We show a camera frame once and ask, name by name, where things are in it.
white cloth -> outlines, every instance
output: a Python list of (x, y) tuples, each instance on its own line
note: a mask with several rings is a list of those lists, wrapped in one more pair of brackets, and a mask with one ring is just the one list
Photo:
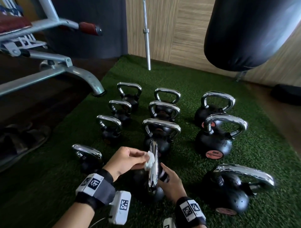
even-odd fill
[(155, 162), (154, 154), (150, 151), (148, 151), (147, 154), (150, 157), (150, 159), (148, 160), (148, 162), (144, 163), (144, 170), (145, 171), (149, 171), (151, 169), (151, 167), (153, 166), (154, 162)]

hand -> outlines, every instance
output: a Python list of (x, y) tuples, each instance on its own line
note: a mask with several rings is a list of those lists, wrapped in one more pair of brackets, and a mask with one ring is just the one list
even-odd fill
[(182, 181), (173, 170), (168, 168), (163, 163), (161, 163), (161, 166), (163, 170), (168, 174), (169, 182), (165, 183), (161, 180), (158, 180), (158, 186), (162, 188), (166, 197), (169, 200), (173, 201), (174, 204), (176, 204), (178, 199), (187, 196)]
[(114, 181), (130, 169), (143, 169), (144, 163), (150, 159), (147, 152), (122, 146), (111, 157), (108, 163), (103, 167), (108, 171)]

left hand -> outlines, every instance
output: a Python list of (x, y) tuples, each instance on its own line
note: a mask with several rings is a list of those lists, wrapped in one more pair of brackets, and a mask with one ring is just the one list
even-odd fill
[(108, 171), (114, 181), (130, 169), (143, 169), (144, 163), (150, 159), (147, 152), (135, 148), (122, 146), (111, 157), (108, 163), (103, 167)]

dark gray wall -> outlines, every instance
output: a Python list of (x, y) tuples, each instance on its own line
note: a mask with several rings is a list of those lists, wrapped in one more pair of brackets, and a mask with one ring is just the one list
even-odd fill
[[(38, 15), (45, 14), (32, 0)], [(48, 45), (57, 53), (74, 58), (113, 58), (128, 53), (126, 0), (52, 0), (57, 14), (75, 22), (94, 23), (103, 36), (70, 32), (59, 28), (45, 31)]]

cable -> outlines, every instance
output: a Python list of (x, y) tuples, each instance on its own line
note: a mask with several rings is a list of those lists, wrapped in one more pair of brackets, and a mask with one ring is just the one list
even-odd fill
[(96, 223), (94, 223), (94, 224), (93, 224), (92, 226), (90, 226), (89, 228), (93, 227), (94, 225), (96, 225), (98, 222), (100, 222), (100, 221), (103, 220), (103, 219), (105, 219), (105, 218), (102, 218), (102, 219), (98, 220)]

